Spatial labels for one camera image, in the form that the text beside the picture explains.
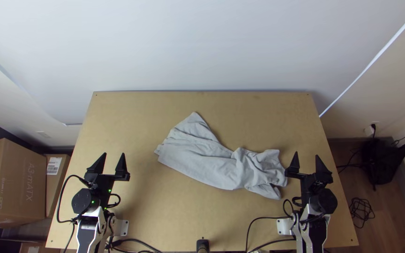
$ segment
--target electrical outlet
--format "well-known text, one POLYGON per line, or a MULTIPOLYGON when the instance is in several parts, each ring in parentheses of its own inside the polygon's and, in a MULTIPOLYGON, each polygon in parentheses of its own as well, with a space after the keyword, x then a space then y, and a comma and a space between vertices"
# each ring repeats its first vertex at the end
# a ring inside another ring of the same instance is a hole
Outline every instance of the electrical outlet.
POLYGON ((363 129, 363 133, 365 134, 366 137, 370 137, 370 136, 373 136, 373 134, 375 133, 375 130, 373 127, 371 127, 371 125, 369 125, 363 129))

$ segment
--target white backdrop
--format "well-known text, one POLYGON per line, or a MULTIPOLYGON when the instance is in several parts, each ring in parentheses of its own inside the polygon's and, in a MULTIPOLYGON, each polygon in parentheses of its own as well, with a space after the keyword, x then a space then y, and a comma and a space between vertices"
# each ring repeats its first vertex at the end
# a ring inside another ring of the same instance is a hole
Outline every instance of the white backdrop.
POLYGON ((404 22, 400 0, 0 0, 0 71, 64 123, 101 90, 308 90, 321 112, 404 22))

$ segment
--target mdf board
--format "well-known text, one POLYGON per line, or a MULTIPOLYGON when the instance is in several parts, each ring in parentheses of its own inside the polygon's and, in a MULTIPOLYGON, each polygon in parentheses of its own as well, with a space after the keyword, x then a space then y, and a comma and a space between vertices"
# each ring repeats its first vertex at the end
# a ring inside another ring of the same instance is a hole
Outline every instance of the mdf board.
MULTIPOLYGON (((168 132, 191 112, 198 112, 227 148, 244 147, 261 152, 279 149, 284 167, 295 151, 302 173, 315 172, 315 155, 334 178, 330 188, 338 199, 332 215, 326 247, 354 246, 357 238, 337 170, 308 93, 288 92, 95 92, 89 105, 67 176, 84 176, 104 152, 104 173, 113 174, 122 152, 126 154, 129 182, 115 182, 112 192, 121 196, 113 208, 119 219, 130 221, 127 238, 136 238, 162 251, 194 251, 201 237, 213 251, 242 251, 251 220, 260 216, 284 216, 284 199, 300 196, 300 182, 289 179, 281 188, 282 200, 264 198, 239 189, 217 189, 191 179, 157 161, 154 150, 168 132)), ((75 216, 71 199, 82 184, 70 180, 63 195, 61 219, 75 216)), ((47 247, 64 247, 71 225, 51 225, 47 247)), ((259 220, 251 228, 249 249, 285 238, 276 222, 259 220)), ((71 240, 70 248, 77 241, 71 240)), ((144 247, 124 243, 120 248, 144 247)), ((295 242, 265 249, 292 249, 295 242)))

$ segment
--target crumpled fabric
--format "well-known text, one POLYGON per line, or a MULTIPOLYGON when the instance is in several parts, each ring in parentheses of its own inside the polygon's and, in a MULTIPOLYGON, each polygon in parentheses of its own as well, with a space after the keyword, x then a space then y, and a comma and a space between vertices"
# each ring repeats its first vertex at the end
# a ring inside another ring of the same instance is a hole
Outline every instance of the crumpled fabric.
POLYGON ((244 148, 225 148, 201 116, 193 112, 171 129, 154 151, 158 161, 207 185, 235 190, 245 188, 266 198, 279 200, 275 186, 286 186, 285 168, 279 150, 256 153, 244 148))

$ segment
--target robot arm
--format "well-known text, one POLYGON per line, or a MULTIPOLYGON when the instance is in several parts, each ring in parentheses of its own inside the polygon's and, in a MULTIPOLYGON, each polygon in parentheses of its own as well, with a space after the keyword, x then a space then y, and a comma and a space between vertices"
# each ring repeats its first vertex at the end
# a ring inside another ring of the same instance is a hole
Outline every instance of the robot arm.
POLYGON ((118 220, 107 209, 115 181, 129 181, 124 153, 115 168, 114 175, 104 175, 104 153, 84 175, 88 188, 82 188, 74 195, 71 205, 78 215, 77 253, 102 253, 109 236, 125 236, 129 221, 118 220))
POLYGON ((315 160, 315 173, 302 174, 299 172, 298 152, 295 152, 285 170, 285 176, 300 180, 301 197, 294 198, 293 203, 301 209, 292 213, 292 217, 278 219, 277 229, 281 235, 295 236, 298 253, 323 253, 330 215, 337 208, 334 193, 325 188, 333 182, 332 172, 319 156, 315 156, 315 160))

